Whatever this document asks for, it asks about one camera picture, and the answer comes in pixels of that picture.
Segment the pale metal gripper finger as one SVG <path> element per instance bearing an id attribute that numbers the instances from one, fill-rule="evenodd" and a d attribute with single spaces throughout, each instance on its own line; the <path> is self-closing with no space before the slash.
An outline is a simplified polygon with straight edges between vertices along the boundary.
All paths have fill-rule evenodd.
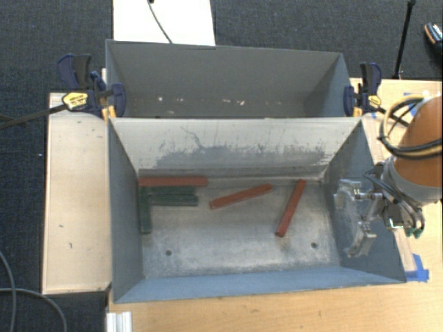
<path id="1" fill-rule="evenodd" d="M 359 200 L 361 182 L 349 179 L 340 179 L 334 197 L 335 208 L 349 217 L 359 214 Z"/>
<path id="2" fill-rule="evenodd" d="M 350 247 L 344 249 L 348 257 L 367 256 L 375 242 L 377 235 L 371 230 L 370 222 L 359 221 L 354 231 Z"/>

